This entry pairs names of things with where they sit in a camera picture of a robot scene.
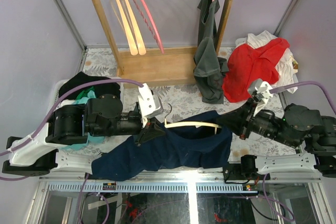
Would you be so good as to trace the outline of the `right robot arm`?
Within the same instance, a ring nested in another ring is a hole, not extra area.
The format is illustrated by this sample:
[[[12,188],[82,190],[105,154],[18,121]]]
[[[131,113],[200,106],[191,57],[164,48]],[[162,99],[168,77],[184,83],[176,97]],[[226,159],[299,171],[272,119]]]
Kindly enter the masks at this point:
[[[292,103],[279,118],[271,110],[258,110],[257,105],[250,98],[240,108],[221,115],[216,123],[242,140],[255,133],[294,149],[304,146],[304,151],[278,157],[244,155],[237,170],[241,177],[269,178],[271,173],[302,172],[335,178],[334,117]]]

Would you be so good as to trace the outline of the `navy blue t-shirt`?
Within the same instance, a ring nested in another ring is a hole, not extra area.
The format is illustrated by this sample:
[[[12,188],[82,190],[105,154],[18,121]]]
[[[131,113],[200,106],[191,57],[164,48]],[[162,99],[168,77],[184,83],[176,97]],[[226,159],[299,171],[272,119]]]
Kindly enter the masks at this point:
[[[95,178],[122,182],[142,171],[178,167],[219,168],[228,163],[233,133],[222,126],[160,128],[163,136],[136,146],[134,137],[95,159],[91,164]]]

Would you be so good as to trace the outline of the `cream plastic hanger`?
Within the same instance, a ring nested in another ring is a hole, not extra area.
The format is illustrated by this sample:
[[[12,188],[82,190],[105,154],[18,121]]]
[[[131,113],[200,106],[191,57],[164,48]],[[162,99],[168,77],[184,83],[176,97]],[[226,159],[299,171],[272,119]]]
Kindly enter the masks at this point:
[[[168,105],[169,106],[169,112],[164,116],[164,127],[166,129],[172,129],[175,127],[185,127],[185,126],[190,126],[190,127],[212,127],[214,128],[214,133],[217,133],[218,129],[221,129],[222,127],[218,124],[215,123],[208,123],[208,122],[198,122],[198,121],[183,121],[183,122],[175,122],[175,123],[168,123],[167,122],[167,116],[169,114],[171,114],[172,112],[172,105],[170,103],[164,102],[163,104]]]

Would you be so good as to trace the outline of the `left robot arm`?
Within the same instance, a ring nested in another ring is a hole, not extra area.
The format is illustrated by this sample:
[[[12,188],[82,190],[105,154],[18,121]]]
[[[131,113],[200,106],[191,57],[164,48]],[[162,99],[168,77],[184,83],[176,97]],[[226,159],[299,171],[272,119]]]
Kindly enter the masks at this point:
[[[155,118],[163,112],[157,95],[139,98],[134,110],[124,113],[122,101],[105,94],[85,104],[65,105],[55,110],[41,131],[24,147],[28,139],[9,137],[10,156],[3,163],[4,174],[39,177],[51,172],[91,172],[94,156],[70,154],[66,147],[88,142],[92,137],[136,135],[137,146],[165,133]]]

